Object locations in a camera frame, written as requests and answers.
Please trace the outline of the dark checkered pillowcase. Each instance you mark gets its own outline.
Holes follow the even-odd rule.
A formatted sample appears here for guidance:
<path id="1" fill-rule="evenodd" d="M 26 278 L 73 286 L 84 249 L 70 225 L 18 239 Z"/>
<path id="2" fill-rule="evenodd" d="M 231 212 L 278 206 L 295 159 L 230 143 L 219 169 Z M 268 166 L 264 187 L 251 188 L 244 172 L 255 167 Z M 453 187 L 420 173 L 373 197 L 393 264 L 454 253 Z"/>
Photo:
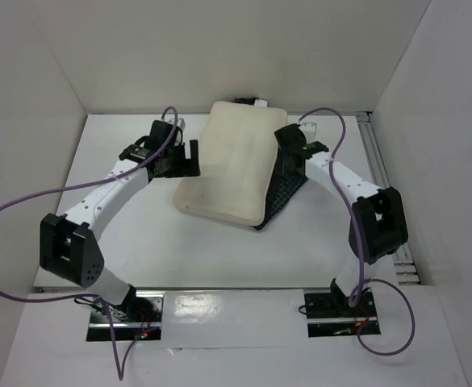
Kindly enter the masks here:
<path id="1" fill-rule="evenodd" d="M 253 228 L 256 231 L 265 228 L 287 206 L 306 182 L 307 178 L 299 172 L 285 170 L 284 153 L 278 149 L 274 171 L 265 198 L 265 216 L 263 221 Z"/>

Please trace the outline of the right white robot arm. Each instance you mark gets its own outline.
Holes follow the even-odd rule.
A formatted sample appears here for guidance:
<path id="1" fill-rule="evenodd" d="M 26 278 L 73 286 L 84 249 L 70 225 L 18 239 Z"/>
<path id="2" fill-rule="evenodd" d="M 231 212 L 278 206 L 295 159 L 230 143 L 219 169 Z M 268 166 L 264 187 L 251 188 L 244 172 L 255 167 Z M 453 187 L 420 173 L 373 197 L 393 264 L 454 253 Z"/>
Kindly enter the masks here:
<path id="1" fill-rule="evenodd" d="M 378 261 L 395 254 L 408 240 L 400 192 L 371 183 L 336 159 L 339 141 L 333 149 L 319 141 L 308 143 L 295 124 L 274 133 L 283 154 L 284 173 L 296 173 L 321 185 L 339 198 L 349 212 L 349 246 L 352 256 L 331 284 L 329 305 L 339 316 L 356 309 L 365 283 Z"/>

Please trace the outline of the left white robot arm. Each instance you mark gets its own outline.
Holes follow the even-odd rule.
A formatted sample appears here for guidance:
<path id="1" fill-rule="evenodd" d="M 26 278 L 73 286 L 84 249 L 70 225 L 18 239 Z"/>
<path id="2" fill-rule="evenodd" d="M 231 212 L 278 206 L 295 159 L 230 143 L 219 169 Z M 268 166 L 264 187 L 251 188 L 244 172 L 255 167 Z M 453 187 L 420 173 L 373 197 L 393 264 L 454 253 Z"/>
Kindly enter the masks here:
<path id="1" fill-rule="evenodd" d="M 98 241 L 110 221 L 156 178 L 197 177 L 198 141 L 183 142 L 183 119 L 152 123 L 148 135 L 125 148 L 107 183 L 61 215 L 47 214 L 40 223 L 40 267 L 108 302 L 120 322 L 157 316 L 153 304 L 106 267 Z"/>

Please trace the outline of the cream white pillow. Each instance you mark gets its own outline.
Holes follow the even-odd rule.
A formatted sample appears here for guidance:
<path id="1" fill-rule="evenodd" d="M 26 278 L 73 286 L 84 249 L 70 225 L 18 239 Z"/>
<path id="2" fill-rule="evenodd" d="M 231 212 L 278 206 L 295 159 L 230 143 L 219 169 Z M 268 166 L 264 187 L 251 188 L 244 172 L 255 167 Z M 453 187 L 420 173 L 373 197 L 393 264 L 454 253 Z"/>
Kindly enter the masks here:
<path id="1" fill-rule="evenodd" d="M 187 214 L 261 224 L 278 153 L 274 132 L 286 123 L 283 109 L 215 102 L 198 142 L 200 175 L 180 181 L 173 204 Z"/>

